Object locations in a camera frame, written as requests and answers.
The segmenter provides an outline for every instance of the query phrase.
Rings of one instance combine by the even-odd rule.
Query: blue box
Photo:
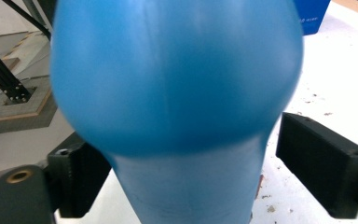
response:
[[[330,0],[294,0],[304,35],[318,33]]]

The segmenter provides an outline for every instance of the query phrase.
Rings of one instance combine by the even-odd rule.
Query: blue balloon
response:
[[[59,108],[142,223],[249,220],[302,63],[292,1],[59,1],[51,58]]]

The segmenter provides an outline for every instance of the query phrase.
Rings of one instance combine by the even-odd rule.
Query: blue silicone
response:
[[[302,62],[290,0],[59,1],[52,43],[56,101],[142,223],[248,222]]]

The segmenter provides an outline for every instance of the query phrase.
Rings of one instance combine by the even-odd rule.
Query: brass insert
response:
[[[9,184],[15,184],[15,183],[19,183],[23,180],[28,179],[28,177],[30,177],[32,175],[32,172],[29,170],[20,170],[12,175],[10,175],[7,178],[7,183]]]

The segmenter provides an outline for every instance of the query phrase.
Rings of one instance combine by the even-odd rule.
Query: white table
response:
[[[358,144],[358,13],[332,2],[319,33],[305,36],[304,45],[301,79],[286,111],[315,119]],[[278,130],[279,122],[268,141],[265,178],[255,200],[251,223],[358,223],[358,218],[331,218],[275,157]],[[57,222],[140,223],[112,172],[85,217],[57,216]]]

